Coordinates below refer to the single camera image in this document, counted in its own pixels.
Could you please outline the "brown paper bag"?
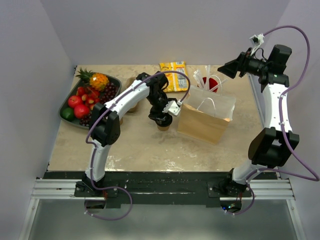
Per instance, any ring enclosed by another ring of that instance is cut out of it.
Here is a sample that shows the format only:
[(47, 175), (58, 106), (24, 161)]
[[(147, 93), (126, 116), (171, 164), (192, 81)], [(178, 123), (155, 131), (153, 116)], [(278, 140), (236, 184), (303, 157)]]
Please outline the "brown paper bag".
[(217, 144), (233, 120), (236, 98), (191, 86), (181, 106), (177, 132)]

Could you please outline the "black coffee lid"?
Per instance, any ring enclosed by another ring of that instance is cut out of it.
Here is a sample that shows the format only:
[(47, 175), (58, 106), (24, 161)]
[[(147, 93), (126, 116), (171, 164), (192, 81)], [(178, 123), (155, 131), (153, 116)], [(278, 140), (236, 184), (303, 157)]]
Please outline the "black coffee lid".
[(170, 115), (164, 118), (157, 118), (155, 120), (157, 126), (161, 128), (169, 127), (172, 124), (172, 122), (173, 118)]

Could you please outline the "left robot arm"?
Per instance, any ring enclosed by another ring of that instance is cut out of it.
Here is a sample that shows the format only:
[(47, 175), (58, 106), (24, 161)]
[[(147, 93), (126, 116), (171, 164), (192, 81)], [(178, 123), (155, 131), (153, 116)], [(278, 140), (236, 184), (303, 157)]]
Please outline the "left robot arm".
[(164, 73), (154, 75), (141, 73), (123, 93), (115, 99), (93, 107), (89, 132), (85, 139), (92, 145), (88, 168), (82, 178), (86, 191), (99, 196), (104, 190), (105, 165), (111, 146), (118, 140), (121, 128), (120, 120), (139, 101), (147, 99), (151, 104), (149, 119), (159, 128), (168, 128), (174, 114), (170, 108), (179, 111), (175, 98), (168, 98), (164, 88), (168, 79)]

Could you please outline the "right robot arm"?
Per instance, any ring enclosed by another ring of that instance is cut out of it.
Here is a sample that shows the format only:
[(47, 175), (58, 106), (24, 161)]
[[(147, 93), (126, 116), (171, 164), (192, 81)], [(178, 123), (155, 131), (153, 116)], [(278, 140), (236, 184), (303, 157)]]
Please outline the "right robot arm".
[(276, 44), (268, 59), (256, 59), (253, 49), (241, 52), (217, 70), (234, 79), (251, 74), (258, 77), (265, 104), (265, 122), (263, 130), (252, 140), (248, 148), (248, 161), (233, 168), (227, 176), (213, 186), (215, 192), (233, 197), (247, 190), (251, 179), (263, 171), (272, 171), (285, 165), (300, 141), (298, 134), (293, 133), (288, 118), (288, 110), (280, 109), (287, 106), (285, 90), (290, 86), (289, 77), (284, 74), (286, 63), (292, 49)]

